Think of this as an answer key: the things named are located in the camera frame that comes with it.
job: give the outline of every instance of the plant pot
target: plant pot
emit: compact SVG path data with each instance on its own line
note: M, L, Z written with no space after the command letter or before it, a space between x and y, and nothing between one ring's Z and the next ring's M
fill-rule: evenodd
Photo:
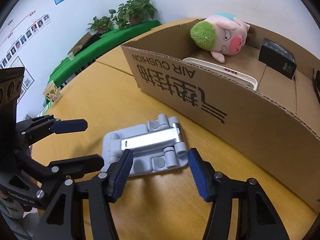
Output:
M131 25L137 25L139 23L142 23L142 19L139 16L130 16L129 21Z
M99 28L97 31L98 31L98 33L100 33L100 34L103 34L103 33L105 32L105 30L104 30L103 28Z

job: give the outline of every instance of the pink snout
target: pink snout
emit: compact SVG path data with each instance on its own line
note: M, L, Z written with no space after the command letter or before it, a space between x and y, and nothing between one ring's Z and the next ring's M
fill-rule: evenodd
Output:
M229 51L232 54L238 54L241 47L242 47L242 37L240 35L237 35L234 38L232 38L229 46Z

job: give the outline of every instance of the white wall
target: white wall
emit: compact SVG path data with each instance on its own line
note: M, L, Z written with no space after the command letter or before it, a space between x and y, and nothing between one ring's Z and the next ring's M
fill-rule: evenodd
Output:
M15 56L19 56L25 67L34 78L17 107L17 121L26 114L37 116L43 109L44 96L41 94L46 87L49 76L56 66L67 56L73 45L87 33L88 23L94 16L101 17L94 0L65 0L56 5L54 0L20 0L13 8L4 23L0 34L0 44L28 13L36 11L37 17L49 14L51 22L41 29ZM25 19L13 31L17 39L24 34L31 22ZM10 44L0 46L0 57L7 54Z
M53 0L20 0L8 21L37 10L39 16L48 13L52 22L31 39L28 50L21 52L21 60L36 81L30 88L33 90L18 105L18 120L41 110L41 92L50 73L85 34L86 24L95 15L108 16L109 9L117 9L123 2L126 0L65 0L55 5ZM229 12L286 36L320 58L320 30L300 0L152 0L152 3L159 11L156 18L161 23ZM32 107L27 107L27 101L33 102Z
M126 0L101 0L117 8ZM320 58L320 30L300 0L152 0L161 23L218 12L237 15L295 41ZM108 8L102 8L103 14Z

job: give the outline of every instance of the potted plant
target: potted plant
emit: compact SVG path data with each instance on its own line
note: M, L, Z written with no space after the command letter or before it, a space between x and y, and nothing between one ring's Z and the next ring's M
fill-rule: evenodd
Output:
M103 16L101 19L98 19L96 16L93 18L93 23L88 23L91 25L88 29L98 31L98 33L107 33L112 29L113 21L110 17Z
M109 10L111 19L116 22L119 29L137 25L146 17L153 19L155 12L157 9L152 6L150 0L128 0L126 4L119 4L118 11Z

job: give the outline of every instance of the chinese characters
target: chinese characters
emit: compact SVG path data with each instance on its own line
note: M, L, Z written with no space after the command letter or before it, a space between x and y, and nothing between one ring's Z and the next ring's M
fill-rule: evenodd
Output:
M137 68L141 77L147 83L152 84L154 87L160 87L163 91L167 90L172 96L177 95L184 102L190 103L194 107L200 107L202 111L217 118L221 123L225 123L227 114L208 104L205 101L204 90L200 87L196 87L195 85L168 74L164 75L163 73L150 68L145 69L145 67L141 65L137 65ZM200 101L198 100L197 93L200 93Z

